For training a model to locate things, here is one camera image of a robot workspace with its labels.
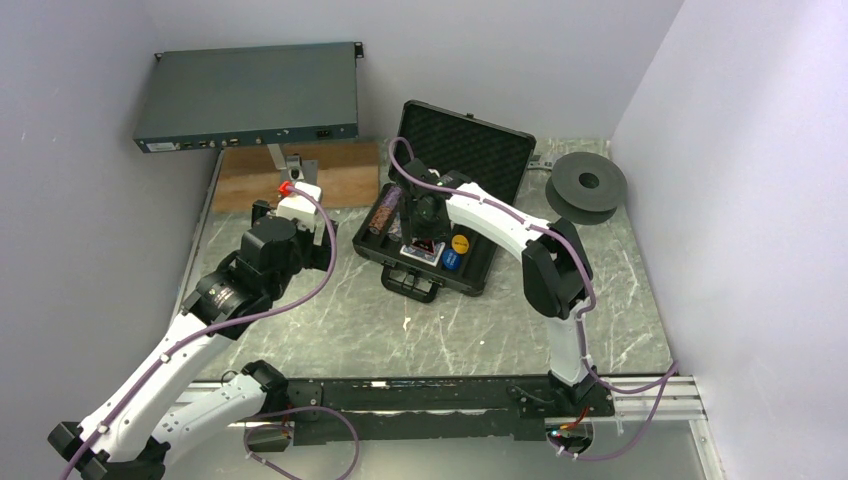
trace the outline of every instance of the black handle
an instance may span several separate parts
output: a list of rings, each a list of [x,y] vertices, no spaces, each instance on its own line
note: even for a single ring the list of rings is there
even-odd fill
[[[407,283],[406,279],[399,282],[391,277],[392,270],[394,268],[386,265],[383,267],[383,274],[380,275],[380,281],[383,282],[386,290],[399,293],[421,303],[432,302],[436,298],[436,294],[439,293],[438,283],[431,283],[429,291],[421,290],[415,286],[418,283],[418,275],[406,272],[406,278],[413,277],[412,283]]]

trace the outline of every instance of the red cap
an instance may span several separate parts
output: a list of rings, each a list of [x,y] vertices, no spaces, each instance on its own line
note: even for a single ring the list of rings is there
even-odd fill
[[[279,190],[280,195],[282,195],[283,197],[288,197],[289,193],[291,193],[289,189],[292,187],[294,187],[294,185],[290,181],[286,180],[285,182],[283,182],[282,185],[280,185],[280,188],[278,188],[277,190]]]

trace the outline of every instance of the white wall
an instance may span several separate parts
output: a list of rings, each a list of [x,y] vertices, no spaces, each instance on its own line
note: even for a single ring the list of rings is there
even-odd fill
[[[613,137],[729,478],[848,471],[846,152],[835,1],[687,0]]]
[[[132,143],[161,47],[140,3],[4,3],[0,477],[56,478],[47,434],[167,328],[213,162]]]
[[[537,137],[608,138],[682,0],[145,0],[169,50],[358,40],[360,125],[406,100]]]

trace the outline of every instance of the black case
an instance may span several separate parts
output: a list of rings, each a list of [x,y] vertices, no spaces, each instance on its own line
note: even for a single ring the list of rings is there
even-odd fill
[[[404,104],[398,136],[409,140],[415,156],[428,168],[435,168],[441,174],[456,170],[510,205],[515,202],[527,162],[536,148],[536,139],[528,133],[416,100]],[[395,149],[395,157],[401,165],[410,160],[403,145]],[[389,238],[387,228],[379,235],[368,229],[371,217],[389,188],[391,184],[383,186],[380,197],[353,238],[356,253],[384,265],[383,286],[425,303],[435,298],[440,286],[471,296],[482,294],[498,246],[468,227],[455,225],[453,235],[462,234],[469,243],[469,250],[461,256],[457,270],[448,270],[441,261],[433,267],[401,255],[401,242]],[[398,280],[393,273],[401,273],[403,280]],[[420,288],[420,280],[432,282],[430,289]]]

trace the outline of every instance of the white label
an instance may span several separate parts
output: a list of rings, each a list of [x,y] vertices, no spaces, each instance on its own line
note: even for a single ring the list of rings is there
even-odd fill
[[[170,152],[177,149],[177,145],[171,142],[148,143],[147,149],[151,152]]]

